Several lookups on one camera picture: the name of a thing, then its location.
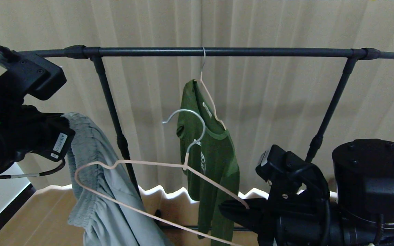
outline brown floor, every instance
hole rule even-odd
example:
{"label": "brown floor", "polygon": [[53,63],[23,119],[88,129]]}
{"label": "brown floor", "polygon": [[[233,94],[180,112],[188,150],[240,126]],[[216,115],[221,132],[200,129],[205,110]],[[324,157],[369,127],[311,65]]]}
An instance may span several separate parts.
{"label": "brown floor", "polygon": [[[178,224],[197,224],[198,203],[191,204],[187,194],[166,199],[163,191],[143,196],[147,212],[161,209],[162,218]],[[0,246],[77,246],[83,245],[83,228],[67,224],[76,200],[72,189],[50,186],[38,190],[0,231]],[[182,230],[164,231],[178,246],[209,246],[210,240]],[[253,232],[234,232],[233,241],[247,246],[258,245]]]}

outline clothing rack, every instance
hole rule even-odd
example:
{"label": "clothing rack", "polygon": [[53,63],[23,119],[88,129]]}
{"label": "clothing rack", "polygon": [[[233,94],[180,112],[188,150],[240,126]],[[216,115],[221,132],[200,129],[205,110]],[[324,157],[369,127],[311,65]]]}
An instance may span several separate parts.
{"label": "clothing rack", "polygon": [[[130,159],[127,139],[125,138],[118,114],[116,112],[114,99],[108,84],[103,58],[106,56],[302,56],[302,57],[340,57],[347,58],[342,75],[337,84],[337,88],[330,101],[323,121],[317,134],[311,140],[310,148],[306,155],[306,162],[311,162],[317,151],[322,145],[323,136],[326,128],[332,118],[338,101],[343,94],[344,87],[349,80],[355,64],[359,60],[373,59],[394,59],[394,52],[384,52],[374,48],[362,49],[324,49],[324,48],[103,48],[103,47],[86,47],[84,45],[74,45],[59,50],[33,50],[23,51],[22,53],[35,53],[42,57],[68,57],[73,59],[90,59],[94,63],[95,71],[98,74],[103,93],[106,99],[108,110],[114,124],[116,132],[116,142],[124,159]],[[126,163],[127,171],[131,182],[139,193],[138,183],[136,180],[133,166]],[[170,228],[170,226],[161,226],[161,228]],[[243,228],[235,227],[237,231],[244,231]]]}

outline curtain fold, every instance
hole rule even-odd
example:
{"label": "curtain fold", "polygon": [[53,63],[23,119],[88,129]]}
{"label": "curtain fold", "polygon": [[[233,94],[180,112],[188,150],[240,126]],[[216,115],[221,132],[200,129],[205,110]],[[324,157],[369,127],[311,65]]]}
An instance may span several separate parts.
{"label": "curtain fold", "polygon": [[[10,49],[102,47],[372,47],[394,52],[394,1],[10,1],[0,0],[0,45]],[[182,89],[200,75],[200,57],[105,57],[110,87],[132,159],[179,163],[176,124]],[[50,58],[67,83],[50,100],[25,97],[43,112],[80,112],[113,142],[115,133],[89,60]],[[333,95],[345,59],[207,57],[203,79],[230,130],[240,191],[268,191],[255,173],[272,144],[305,158]],[[331,153],[357,138],[394,141],[394,61],[358,61],[314,163],[333,174]],[[29,155],[26,173],[57,163]],[[144,189],[186,186],[179,169],[134,165]],[[67,168],[32,178],[36,189],[70,183]]]}

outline black baseboard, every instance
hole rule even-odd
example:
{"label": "black baseboard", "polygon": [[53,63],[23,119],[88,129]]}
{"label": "black baseboard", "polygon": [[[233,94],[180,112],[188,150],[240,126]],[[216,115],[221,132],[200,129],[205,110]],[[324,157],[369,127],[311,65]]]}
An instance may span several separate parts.
{"label": "black baseboard", "polygon": [[13,215],[25,204],[36,189],[29,184],[8,206],[0,213],[0,230],[13,217]]}

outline gray fabric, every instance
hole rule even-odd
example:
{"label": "gray fabric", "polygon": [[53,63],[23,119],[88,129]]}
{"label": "gray fabric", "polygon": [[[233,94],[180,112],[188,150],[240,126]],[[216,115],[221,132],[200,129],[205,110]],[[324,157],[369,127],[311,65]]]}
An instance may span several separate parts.
{"label": "gray fabric", "polygon": [[[75,131],[67,157],[77,203],[70,213],[68,224],[85,228],[84,245],[172,245],[151,218],[84,190],[75,182],[75,170],[81,165],[94,161],[113,165],[118,157],[103,131],[88,117],[78,113],[63,116]],[[100,165],[89,166],[80,171],[79,179],[98,192],[144,210],[122,165],[114,170],[104,169]]]}

